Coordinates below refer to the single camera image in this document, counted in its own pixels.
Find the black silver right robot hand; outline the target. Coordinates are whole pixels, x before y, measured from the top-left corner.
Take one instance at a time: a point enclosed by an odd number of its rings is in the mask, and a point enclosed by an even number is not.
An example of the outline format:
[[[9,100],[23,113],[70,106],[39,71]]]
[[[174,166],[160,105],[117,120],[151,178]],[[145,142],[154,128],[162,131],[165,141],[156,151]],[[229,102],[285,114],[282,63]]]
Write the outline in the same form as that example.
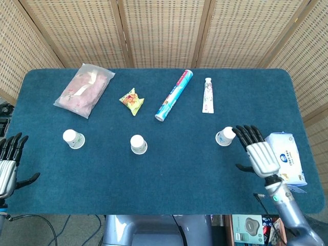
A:
[[[249,167],[239,163],[236,164],[236,167],[243,172],[255,173],[260,178],[276,178],[280,164],[271,146],[264,140],[259,129],[253,125],[237,125],[232,128],[232,131],[238,137],[251,162]]]

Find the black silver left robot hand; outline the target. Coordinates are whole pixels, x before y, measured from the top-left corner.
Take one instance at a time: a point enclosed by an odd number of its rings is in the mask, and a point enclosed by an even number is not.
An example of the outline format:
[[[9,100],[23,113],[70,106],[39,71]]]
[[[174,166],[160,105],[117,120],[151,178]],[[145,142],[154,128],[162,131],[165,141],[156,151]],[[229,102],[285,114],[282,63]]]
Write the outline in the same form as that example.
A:
[[[15,190],[34,183],[40,176],[37,172],[29,179],[17,181],[17,170],[28,138],[28,135],[22,137],[22,132],[19,132],[1,140],[1,200],[10,197]]]

